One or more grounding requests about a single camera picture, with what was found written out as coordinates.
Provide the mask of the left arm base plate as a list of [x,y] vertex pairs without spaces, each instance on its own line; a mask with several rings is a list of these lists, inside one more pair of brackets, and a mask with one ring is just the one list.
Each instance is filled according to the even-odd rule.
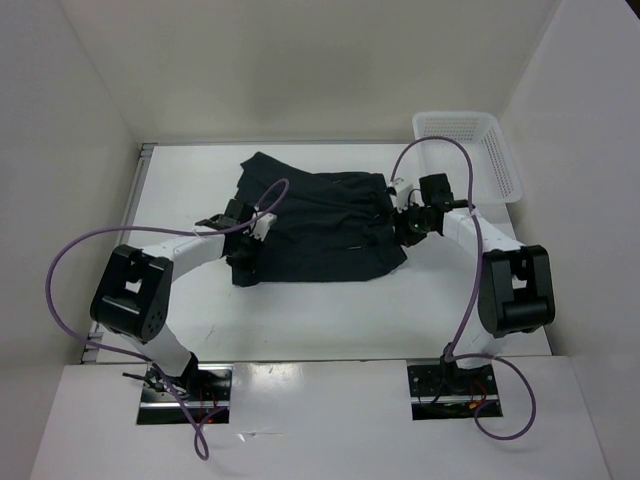
[[[233,379],[231,364],[203,363],[199,369],[204,385],[194,393],[176,387],[186,408],[197,423],[227,424],[230,415],[230,398]],[[188,424],[178,401],[170,393],[160,375],[149,367],[143,377],[137,425]]]

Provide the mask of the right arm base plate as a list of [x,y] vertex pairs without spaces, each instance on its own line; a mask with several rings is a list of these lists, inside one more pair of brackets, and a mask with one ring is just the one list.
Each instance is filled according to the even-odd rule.
[[438,360],[407,363],[412,418],[449,420],[502,417],[494,370],[490,365],[461,369]]

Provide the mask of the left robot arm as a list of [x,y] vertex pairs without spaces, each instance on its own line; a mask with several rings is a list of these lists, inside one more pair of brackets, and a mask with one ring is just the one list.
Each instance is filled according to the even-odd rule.
[[255,271],[265,238],[250,233],[177,237],[135,248],[116,247],[90,306],[90,316],[165,374],[164,387],[185,400],[209,382],[197,356],[167,325],[172,284],[187,273],[224,259],[247,276]]

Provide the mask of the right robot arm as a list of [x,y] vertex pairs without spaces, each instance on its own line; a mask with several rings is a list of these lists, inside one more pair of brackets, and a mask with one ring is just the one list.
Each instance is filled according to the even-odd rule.
[[525,245],[489,223],[466,199],[454,198],[445,174],[422,177],[422,201],[411,183],[396,179],[388,193],[394,206],[398,243],[413,247],[437,233],[476,261],[464,330],[439,360],[440,391],[460,393],[480,377],[508,335],[532,333],[555,319],[549,255],[540,245]]

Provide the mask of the dark navy shorts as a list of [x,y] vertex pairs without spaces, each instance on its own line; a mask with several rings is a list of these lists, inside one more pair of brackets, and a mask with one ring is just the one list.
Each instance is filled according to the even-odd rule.
[[369,281],[406,261],[382,174],[309,173],[262,152],[241,167],[238,200],[281,202],[253,269],[233,267],[233,285]]

